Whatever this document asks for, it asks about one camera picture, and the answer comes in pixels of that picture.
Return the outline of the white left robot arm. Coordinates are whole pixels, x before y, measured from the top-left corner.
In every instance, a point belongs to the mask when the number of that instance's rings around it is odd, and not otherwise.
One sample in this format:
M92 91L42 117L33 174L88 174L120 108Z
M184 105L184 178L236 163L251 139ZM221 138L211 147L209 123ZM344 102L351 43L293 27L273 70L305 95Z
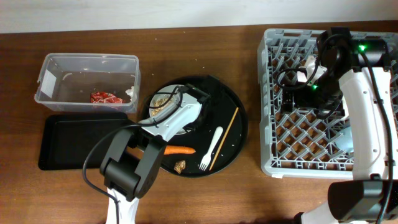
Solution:
M170 85L151 96L149 117L116 128L102 137L88 153L83 180L109 198L107 223L134 223L140 198L152 187L169 141L181 130L201 126L220 89L213 76L194 85ZM94 152L106 140L111 143L99 166L105 190L88 180L86 170Z

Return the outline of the red snack wrapper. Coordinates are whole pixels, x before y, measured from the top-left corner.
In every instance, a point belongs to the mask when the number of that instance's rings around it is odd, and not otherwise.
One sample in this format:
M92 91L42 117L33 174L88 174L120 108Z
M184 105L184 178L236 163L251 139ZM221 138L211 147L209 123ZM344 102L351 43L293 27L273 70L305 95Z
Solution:
M90 102L118 104L118 103L124 103L124 100L116 97L114 94L103 91L97 91L90 95Z

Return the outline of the blue plastic cup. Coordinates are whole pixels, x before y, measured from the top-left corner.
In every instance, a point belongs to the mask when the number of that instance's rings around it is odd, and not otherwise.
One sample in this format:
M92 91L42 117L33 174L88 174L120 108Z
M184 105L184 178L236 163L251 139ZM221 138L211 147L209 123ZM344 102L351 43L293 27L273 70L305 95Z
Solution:
M337 148L345 153L352 153L354 145L351 126L342 129L339 133L340 137L335 141Z

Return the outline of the grey plate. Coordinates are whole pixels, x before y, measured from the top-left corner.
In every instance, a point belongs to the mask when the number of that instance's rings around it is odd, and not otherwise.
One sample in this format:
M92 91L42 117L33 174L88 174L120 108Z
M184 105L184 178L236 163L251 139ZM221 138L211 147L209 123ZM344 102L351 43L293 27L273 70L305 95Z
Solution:
M166 97L169 98L170 95L175 91L175 87L178 85L168 85L166 87L163 87L162 89L160 89L151 99L150 99L150 103L152 100L156 100L158 98L162 98L162 97ZM177 103L180 99L179 94L178 93L174 93L172 98L175 100L173 103Z

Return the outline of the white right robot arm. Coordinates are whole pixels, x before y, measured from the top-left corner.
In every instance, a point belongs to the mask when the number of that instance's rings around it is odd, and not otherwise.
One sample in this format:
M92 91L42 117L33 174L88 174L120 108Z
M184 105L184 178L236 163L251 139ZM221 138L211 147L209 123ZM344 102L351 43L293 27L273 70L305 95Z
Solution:
M281 85L282 112L316 111L318 119L347 116L354 151L353 179L336 182L325 203L298 213L295 223L380 223L397 218L397 130L391 104L392 65L381 39L355 40L332 27L317 38L315 65L307 80Z

